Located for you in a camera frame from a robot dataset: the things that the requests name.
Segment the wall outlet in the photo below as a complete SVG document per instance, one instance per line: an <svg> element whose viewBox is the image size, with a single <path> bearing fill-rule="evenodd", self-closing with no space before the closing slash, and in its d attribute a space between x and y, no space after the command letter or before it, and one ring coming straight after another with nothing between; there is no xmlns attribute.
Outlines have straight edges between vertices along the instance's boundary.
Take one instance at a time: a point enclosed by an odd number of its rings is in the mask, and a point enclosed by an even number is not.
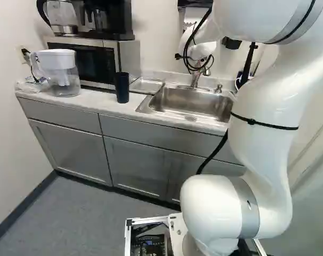
<svg viewBox="0 0 323 256"><path fill-rule="evenodd" d="M28 64L29 65L30 61L29 61L28 57L26 57L25 54L22 51L24 49L29 51L29 49L26 46L23 46L23 45L18 45L16 47L16 52L17 52L17 55L18 55L18 59L20 60L20 62L22 64Z"/></svg>

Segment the white countertop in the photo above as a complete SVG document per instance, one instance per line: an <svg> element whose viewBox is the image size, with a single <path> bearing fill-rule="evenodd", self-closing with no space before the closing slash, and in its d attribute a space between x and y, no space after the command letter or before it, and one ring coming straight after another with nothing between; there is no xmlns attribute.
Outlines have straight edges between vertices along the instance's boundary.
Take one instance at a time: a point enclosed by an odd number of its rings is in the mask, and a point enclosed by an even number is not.
<svg viewBox="0 0 323 256"><path fill-rule="evenodd" d="M114 93L87 89L81 89L80 95L70 98L54 97L44 92L32 94L20 91L16 91L16 96L58 106L220 136L223 136L227 130L227 126L225 125L218 124L216 126L207 126L202 123L196 123L185 119L171 119L163 116L138 113L135 110L146 97L146 95L138 93L130 93L130 101L125 104L118 103Z"/></svg>

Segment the sink basin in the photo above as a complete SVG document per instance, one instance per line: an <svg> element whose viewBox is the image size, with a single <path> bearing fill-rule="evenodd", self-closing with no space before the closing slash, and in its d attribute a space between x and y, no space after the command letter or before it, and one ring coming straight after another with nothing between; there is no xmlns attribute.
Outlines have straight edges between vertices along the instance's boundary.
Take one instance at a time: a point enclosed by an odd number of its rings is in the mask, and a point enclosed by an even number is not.
<svg viewBox="0 0 323 256"><path fill-rule="evenodd" d="M154 96L147 96L136 111L193 122L227 123L233 101L231 92L164 86Z"/></svg>

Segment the black tumbler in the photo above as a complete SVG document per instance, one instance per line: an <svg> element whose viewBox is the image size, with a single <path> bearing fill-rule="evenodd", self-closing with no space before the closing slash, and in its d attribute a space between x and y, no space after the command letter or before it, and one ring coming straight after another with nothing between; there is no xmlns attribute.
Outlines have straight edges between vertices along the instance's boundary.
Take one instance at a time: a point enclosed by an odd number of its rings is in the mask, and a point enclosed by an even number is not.
<svg viewBox="0 0 323 256"><path fill-rule="evenodd" d="M128 103L130 100L129 93L129 73L116 72L115 73L115 90L117 93L117 101L119 103Z"/></svg>

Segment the black baseboard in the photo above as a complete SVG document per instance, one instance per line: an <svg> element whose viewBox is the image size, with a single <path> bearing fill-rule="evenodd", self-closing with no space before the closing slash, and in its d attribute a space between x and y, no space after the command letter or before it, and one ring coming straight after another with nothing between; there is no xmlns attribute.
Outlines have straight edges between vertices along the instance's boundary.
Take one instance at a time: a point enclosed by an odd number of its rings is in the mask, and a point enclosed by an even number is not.
<svg viewBox="0 0 323 256"><path fill-rule="evenodd" d="M156 205L159 205L159 206L162 206L162 207L165 207L165 208L169 208L169 209L172 209L172 210L175 210L175 211L179 211L179 212L181 211L180 206L177 205L177 204L172 204L172 203L169 203L169 202L166 202L166 201L158 200L156 198L151 198L151 197L148 197L148 196L144 196L144 195L134 193L134 192L130 192L130 191L127 191L127 190L124 190L124 189L121 189L121 188L109 187L109 186L106 186L106 185L96 183L95 181L90 181L90 180L85 180L85 179L82 179L82 178L79 178L79 177L75 177L75 176L73 176L71 174L68 174L68 173L64 173L64 172L60 172L60 171L56 171L56 173L58 174L58 176L64 177L64 178L69 179L69 180L80 182L80 183L82 183L84 185L87 185L87 186L99 188L99 189L109 191L109 192L115 192L115 193L118 193L118 194L121 194L121 195L124 195L124 196L135 198L135 199L145 201L145 202L148 202L148 203L151 203L151 204L156 204Z"/></svg>
<svg viewBox="0 0 323 256"><path fill-rule="evenodd" d="M16 222L16 220L26 211L28 207L40 196L40 194L56 179L57 173L50 173L0 224L0 238Z"/></svg>

